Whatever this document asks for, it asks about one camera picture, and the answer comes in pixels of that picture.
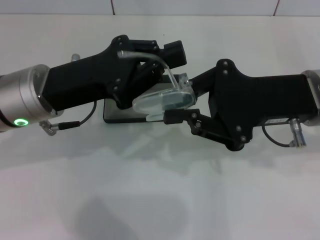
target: robotic arm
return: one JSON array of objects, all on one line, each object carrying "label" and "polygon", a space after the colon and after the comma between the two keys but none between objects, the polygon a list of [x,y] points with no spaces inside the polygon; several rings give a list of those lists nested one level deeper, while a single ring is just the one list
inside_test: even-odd
[{"label": "robotic arm", "polygon": [[[121,51],[144,55],[119,58]],[[157,58],[165,64],[159,64]],[[32,123],[40,123],[48,131],[79,127],[79,121],[51,125],[47,120],[60,116],[65,109],[100,99],[113,99],[119,109],[128,109],[133,100],[163,80],[165,68],[186,63],[181,41],[160,49],[156,41],[130,40],[121,35],[97,55],[51,69],[37,65],[4,75],[0,77],[0,131]],[[189,101],[191,95],[196,100],[209,92],[211,117],[201,115],[199,109],[177,104],[177,98],[172,100],[177,92],[172,94],[170,90],[170,94],[157,95],[161,96],[157,99],[166,102],[160,102],[164,123],[187,121],[192,134],[222,143],[231,151],[241,150],[252,140],[253,127],[262,126],[266,136],[281,147],[303,147],[306,142],[300,123],[320,125],[320,71],[248,77],[231,60],[221,59],[211,70],[180,80],[174,87],[179,89],[181,102]],[[146,99],[153,104],[153,98]],[[276,142],[265,131],[265,126],[279,124],[290,124],[290,144]]]}]

